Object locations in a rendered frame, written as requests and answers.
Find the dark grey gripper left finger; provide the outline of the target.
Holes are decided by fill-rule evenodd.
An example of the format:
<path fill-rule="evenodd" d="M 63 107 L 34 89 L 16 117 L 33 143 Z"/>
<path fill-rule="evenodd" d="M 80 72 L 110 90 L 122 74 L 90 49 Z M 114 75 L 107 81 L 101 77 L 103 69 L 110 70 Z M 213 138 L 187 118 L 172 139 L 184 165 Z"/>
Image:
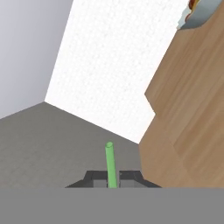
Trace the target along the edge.
<path fill-rule="evenodd" d="M 106 171 L 86 171 L 83 179 L 68 185 L 67 188 L 107 188 L 108 173 Z"/>

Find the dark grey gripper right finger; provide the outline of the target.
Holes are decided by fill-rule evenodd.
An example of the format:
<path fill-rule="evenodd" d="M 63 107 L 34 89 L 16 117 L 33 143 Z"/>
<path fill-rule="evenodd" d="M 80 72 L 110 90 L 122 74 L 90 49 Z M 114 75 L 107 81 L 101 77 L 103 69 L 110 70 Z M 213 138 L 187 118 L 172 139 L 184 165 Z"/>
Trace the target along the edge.
<path fill-rule="evenodd" d="M 140 171 L 119 171 L 120 188 L 160 188 L 160 185 L 144 179 Z"/>

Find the green straw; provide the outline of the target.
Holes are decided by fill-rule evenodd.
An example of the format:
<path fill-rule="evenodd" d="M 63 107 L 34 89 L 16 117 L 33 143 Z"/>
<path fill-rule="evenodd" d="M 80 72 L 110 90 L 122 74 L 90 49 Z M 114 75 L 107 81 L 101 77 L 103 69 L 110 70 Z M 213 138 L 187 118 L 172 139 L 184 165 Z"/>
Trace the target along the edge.
<path fill-rule="evenodd" d="M 115 153 L 114 153 L 114 145 L 112 142 L 106 143 L 105 153 L 106 153 L 107 171 L 108 171 L 108 187 L 117 188 Z"/>

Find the wooden cabinet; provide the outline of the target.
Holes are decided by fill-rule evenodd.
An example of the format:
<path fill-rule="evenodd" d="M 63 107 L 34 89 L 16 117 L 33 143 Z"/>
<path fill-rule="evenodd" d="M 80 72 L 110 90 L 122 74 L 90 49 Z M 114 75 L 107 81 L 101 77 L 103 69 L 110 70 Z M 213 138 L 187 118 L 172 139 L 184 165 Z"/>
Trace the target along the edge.
<path fill-rule="evenodd" d="M 176 32 L 145 97 L 155 116 L 139 143 L 143 177 L 224 188 L 224 0 L 201 27 Z"/>

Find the pale blue bowl with food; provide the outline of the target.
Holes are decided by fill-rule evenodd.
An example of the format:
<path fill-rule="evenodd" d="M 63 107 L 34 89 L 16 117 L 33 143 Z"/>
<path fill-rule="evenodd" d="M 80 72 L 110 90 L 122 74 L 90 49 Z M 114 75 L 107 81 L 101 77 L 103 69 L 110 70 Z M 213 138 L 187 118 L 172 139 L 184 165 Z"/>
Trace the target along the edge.
<path fill-rule="evenodd" d="M 189 0 L 178 21 L 177 30 L 201 27 L 218 9 L 222 0 Z"/>

